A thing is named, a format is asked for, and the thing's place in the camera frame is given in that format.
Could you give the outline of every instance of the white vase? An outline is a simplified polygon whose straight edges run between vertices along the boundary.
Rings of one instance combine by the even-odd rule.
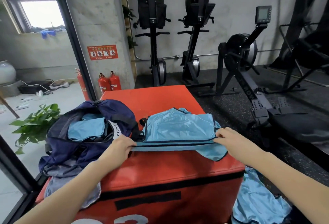
[[[15,82],[16,70],[7,61],[0,61],[0,85],[12,84]]]

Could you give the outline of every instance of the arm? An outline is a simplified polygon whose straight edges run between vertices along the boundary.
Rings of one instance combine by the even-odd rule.
[[[128,157],[136,143],[124,135],[115,139],[97,161],[91,162],[79,175],[46,197],[15,224],[70,224],[84,200],[112,170]]]
[[[312,222],[329,220],[329,187],[313,180],[282,162],[235,130],[221,128],[214,142],[224,145],[228,153],[267,177]]]

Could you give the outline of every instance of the navy blue backpack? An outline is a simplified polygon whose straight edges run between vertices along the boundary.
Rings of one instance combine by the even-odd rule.
[[[85,114],[101,114],[108,122],[109,133],[96,141],[75,141],[68,138],[71,123],[78,122]],[[86,101],[75,109],[62,115],[48,130],[46,145],[50,147],[49,156],[41,157],[40,172],[44,167],[60,165],[69,159],[76,159],[82,168],[95,161],[120,134],[137,139],[140,131],[134,113],[117,100]]]

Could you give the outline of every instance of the concrete pillar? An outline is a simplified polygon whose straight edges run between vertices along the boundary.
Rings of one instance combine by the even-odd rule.
[[[67,0],[67,3],[96,96],[101,97],[97,83],[99,72],[109,76],[114,71],[120,77],[122,89],[133,89],[135,82],[121,0]],[[113,44],[117,48],[117,59],[90,59],[88,46]]]

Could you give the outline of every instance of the fire extinguisher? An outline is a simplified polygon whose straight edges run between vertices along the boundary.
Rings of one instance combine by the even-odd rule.
[[[77,72],[78,73],[78,82],[80,84],[80,87],[81,87],[81,90],[82,90],[84,99],[86,101],[90,101],[89,96],[88,96],[88,92],[87,92],[87,89],[86,89],[86,86],[85,86],[84,81],[83,81],[82,76],[81,76],[81,72],[78,69],[76,69],[76,70],[78,71]]]
[[[113,91],[121,90],[120,78],[111,71],[111,76],[109,77],[109,82],[111,84],[111,89]]]
[[[105,77],[101,72],[99,73],[98,85],[101,89],[102,94],[105,91],[111,90],[111,84],[109,83],[109,79]]]

